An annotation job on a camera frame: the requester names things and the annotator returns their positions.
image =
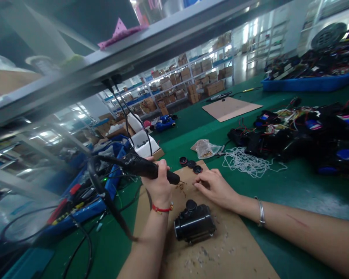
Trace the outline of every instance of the cardboard sheet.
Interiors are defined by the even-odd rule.
[[[203,160],[198,161],[197,165],[204,170],[208,169]],[[169,213],[166,245],[159,278],[278,279],[278,274],[241,218],[235,213],[220,208],[201,194],[192,185],[196,174],[190,168],[184,167],[175,173],[185,184],[182,189],[173,185],[174,209]],[[177,241],[173,227],[174,220],[185,209],[188,199],[194,200],[198,205],[208,205],[217,228],[212,238],[193,245],[188,245],[185,241]],[[141,187],[135,236],[140,236],[149,213],[149,201],[145,188]]]
[[[227,97],[225,98],[225,101],[220,100],[214,102],[204,106],[203,109],[216,118],[219,122],[223,122],[261,107],[262,105]]]

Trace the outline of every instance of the green workbench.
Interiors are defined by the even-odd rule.
[[[234,86],[232,90],[239,92],[257,87],[261,79],[262,76],[255,77]],[[349,99],[349,86],[333,93],[264,93],[258,90],[236,95],[234,98],[263,105],[262,109],[274,109],[288,104],[297,95],[302,98],[302,105],[327,105],[336,101],[345,103]],[[179,119],[175,128],[161,134],[153,133],[153,137],[166,153],[164,158],[173,171],[180,168],[178,159],[181,156],[186,156],[189,160],[198,160],[196,152],[190,150],[198,139],[209,139],[213,144],[223,145],[227,141],[227,132],[238,127],[238,117],[219,123],[202,109],[204,105],[197,103],[178,112]],[[261,109],[244,115],[247,127],[252,127],[260,111]],[[349,180],[316,175],[310,164],[303,159],[289,162],[285,171],[276,173],[268,170],[260,179],[222,167],[223,158],[210,158],[205,162],[210,169],[220,169],[226,181],[242,195],[258,196],[261,200],[349,220]],[[132,200],[138,186],[138,183],[133,183],[120,192],[123,205]],[[119,199],[116,198],[115,202],[119,207]],[[132,231],[136,209],[137,202],[123,212],[123,217]],[[88,230],[96,219],[97,217],[87,222],[85,228]],[[289,242],[258,228],[247,219],[243,221],[282,279],[340,278],[336,272]],[[102,223],[99,232],[94,230],[91,233],[94,257],[89,279],[116,278],[131,249],[131,242],[111,216],[105,217]],[[45,269],[42,279],[62,277],[64,265],[82,237],[81,231],[75,229],[67,235],[38,241],[38,246],[55,250],[55,255]],[[70,267],[68,278],[83,278],[87,258],[88,246],[85,241]]]

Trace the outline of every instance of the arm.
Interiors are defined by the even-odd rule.
[[[149,191],[153,204],[166,209],[171,205],[172,188],[167,180],[167,163],[164,159],[159,163],[158,172],[157,179],[142,177],[142,183]],[[160,214],[151,210],[145,228],[120,270],[118,279],[158,278],[167,225],[168,213]]]
[[[259,223],[258,201],[237,194],[219,170],[199,174],[194,186],[219,206]],[[262,205],[266,229],[349,278],[349,221],[266,201]]]

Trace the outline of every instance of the red string bracelet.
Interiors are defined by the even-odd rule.
[[[152,209],[160,214],[162,214],[162,212],[169,212],[173,210],[173,202],[171,202],[171,206],[167,209],[160,209],[159,207],[156,207],[154,204],[152,204]]]

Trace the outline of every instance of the pink cloth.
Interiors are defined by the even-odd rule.
[[[111,39],[108,39],[107,41],[101,42],[98,44],[101,50],[104,50],[108,46],[111,46],[112,44],[116,43],[117,41],[120,41],[134,33],[137,33],[138,31],[146,29],[148,26],[136,26],[130,29],[127,29],[124,25],[124,23],[119,18],[117,21],[117,25],[115,28],[115,32],[112,35]]]

